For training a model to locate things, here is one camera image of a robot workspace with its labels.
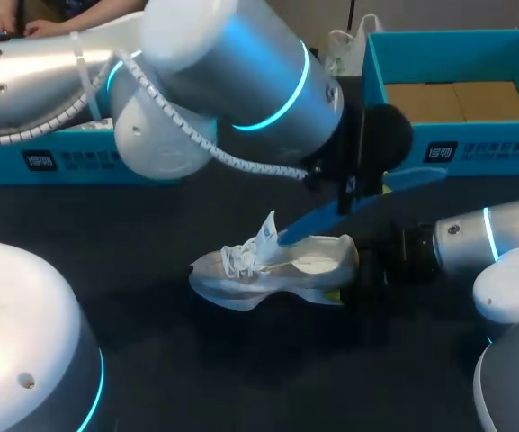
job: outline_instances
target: robotic arm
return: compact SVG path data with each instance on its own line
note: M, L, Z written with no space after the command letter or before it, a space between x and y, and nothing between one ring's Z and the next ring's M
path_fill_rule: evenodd
M341 213L353 198L380 194L412 136L395 108L346 103L263 0L152 0L90 31L0 43L0 145L89 114L111 115L121 158L141 175L183 177L213 157L308 187L332 181ZM217 120L267 164L218 148Z

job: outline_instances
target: silver robot arm segment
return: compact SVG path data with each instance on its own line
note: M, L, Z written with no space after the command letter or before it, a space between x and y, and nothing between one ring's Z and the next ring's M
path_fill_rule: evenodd
M519 201L397 231L382 248L394 283L477 275L519 248Z

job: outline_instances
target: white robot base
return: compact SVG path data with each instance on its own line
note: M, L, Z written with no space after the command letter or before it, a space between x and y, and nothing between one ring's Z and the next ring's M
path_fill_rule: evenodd
M112 432L103 354L41 258L0 244L0 432Z

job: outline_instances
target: shoelace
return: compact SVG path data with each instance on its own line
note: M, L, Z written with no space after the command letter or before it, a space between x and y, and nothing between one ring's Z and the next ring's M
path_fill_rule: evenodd
M222 247L221 261L225 274L228 277L241 277L243 274L252 276L254 273L265 270L266 265L259 266L254 263L255 253L255 237L249 239L243 245Z

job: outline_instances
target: sneaker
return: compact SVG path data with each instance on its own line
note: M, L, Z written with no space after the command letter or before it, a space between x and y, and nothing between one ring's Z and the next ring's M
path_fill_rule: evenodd
M191 287L209 302L237 311L250 311L277 292L341 305L332 292L354 279L359 256L353 239L310 236L281 247L278 238L272 211L245 244L225 246L195 261Z

